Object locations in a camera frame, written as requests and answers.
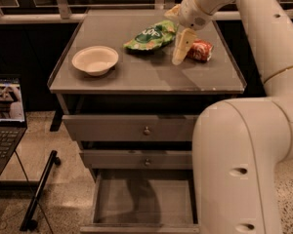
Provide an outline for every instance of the cabinet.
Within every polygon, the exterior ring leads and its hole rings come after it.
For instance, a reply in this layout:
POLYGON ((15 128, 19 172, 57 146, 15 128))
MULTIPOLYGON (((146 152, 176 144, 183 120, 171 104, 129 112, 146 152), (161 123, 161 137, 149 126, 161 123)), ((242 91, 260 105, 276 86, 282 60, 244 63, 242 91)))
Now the cabinet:
POLYGON ((93 225, 82 232, 135 233, 137 228, 140 233, 159 228, 163 233, 198 232, 191 178, 194 124, 204 108, 242 94, 246 84, 213 22, 199 32, 201 39, 214 45, 213 57, 206 63, 186 59, 174 66, 173 44, 151 54, 126 53, 123 44, 164 20, 163 14, 90 10, 50 79, 63 122, 97 180, 93 225), (71 64, 78 51, 94 45, 119 54, 119 62, 101 77, 91 77, 71 64), (141 186, 146 195, 137 189, 141 186), (182 198, 167 204, 168 191, 182 198), (147 202, 156 206, 146 209, 147 202), (169 207, 176 202, 183 203, 169 207))

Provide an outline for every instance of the bowl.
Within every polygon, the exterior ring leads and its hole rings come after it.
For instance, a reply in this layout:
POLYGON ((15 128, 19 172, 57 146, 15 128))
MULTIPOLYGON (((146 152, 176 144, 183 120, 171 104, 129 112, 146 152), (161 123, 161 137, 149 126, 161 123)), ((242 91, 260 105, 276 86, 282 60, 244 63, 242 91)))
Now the bowl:
POLYGON ((118 53, 106 46, 93 46, 75 54, 72 64, 91 76, 107 73, 118 62, 118 53))

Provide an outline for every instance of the drawer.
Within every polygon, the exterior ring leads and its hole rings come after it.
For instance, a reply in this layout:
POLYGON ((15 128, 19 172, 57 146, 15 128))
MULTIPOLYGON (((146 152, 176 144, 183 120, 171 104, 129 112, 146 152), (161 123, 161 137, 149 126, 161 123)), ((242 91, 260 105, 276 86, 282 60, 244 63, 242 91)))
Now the drawer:
POLYGON ((100 170, 80 233, 199 233, 191 171, 100 170))
POLYGON ((89 169, 192 169, 191 151, 84 150, 80 156, 89 169))
POLYGON ((196 115, 64 115, 72 140, 191 141, 196 115))

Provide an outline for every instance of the drawer knob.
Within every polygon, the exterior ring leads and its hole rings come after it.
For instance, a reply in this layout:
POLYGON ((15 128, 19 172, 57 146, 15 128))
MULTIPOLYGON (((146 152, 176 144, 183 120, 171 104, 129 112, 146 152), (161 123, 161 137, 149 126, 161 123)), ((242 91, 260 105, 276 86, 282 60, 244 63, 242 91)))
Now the drawer knob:
POLYGON ((149 159, 146 159, 145 160, 145 166, 148 167, 149 165, 150 165, 150 160, 149 159))
POLYGON ((149 127, 145 127, 145 129, 144 129, 144 135, 145 136, 149 136, 150 135, 150 129, 149 129, 149 127))

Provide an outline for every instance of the black metal leg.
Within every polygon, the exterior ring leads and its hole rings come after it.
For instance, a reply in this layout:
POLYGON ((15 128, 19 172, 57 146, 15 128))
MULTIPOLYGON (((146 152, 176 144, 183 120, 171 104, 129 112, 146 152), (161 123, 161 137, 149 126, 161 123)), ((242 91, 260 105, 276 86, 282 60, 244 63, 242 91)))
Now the black metal leg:
POLYGON ((42 195, 42 192, 43 192, 43 189, 44 189, 44 186, 46 184, 46 181, 48 179, 48 176, 49 176, 49 173, 50 173, 50 170, 52 169, 52 166, 53 164, 56 164, 57 163, 57 151, 53 150, 49 156, 49 160, 46 164, 46 167, 42 173, 42 176, 40 178, 40 181, 39 181, 39 185, 38 185, 38 188, 36 190, 36 193, 35 195, 32 197, 31 199, 31 202, 28 206, 28 209, 27 209, 27 212, 26 212, 26 215, 22 221, 22 224, 21 224, 21 228, 20 228, 20 231, 27 231, 27 229, 31 229, 32 226, 29 226, 32 222, 32 217, 35 213, 35 210, 36 210, 36 207, 37 207, 37 204, 38 204, 38 201, 40 200, 40 197, 42 195))

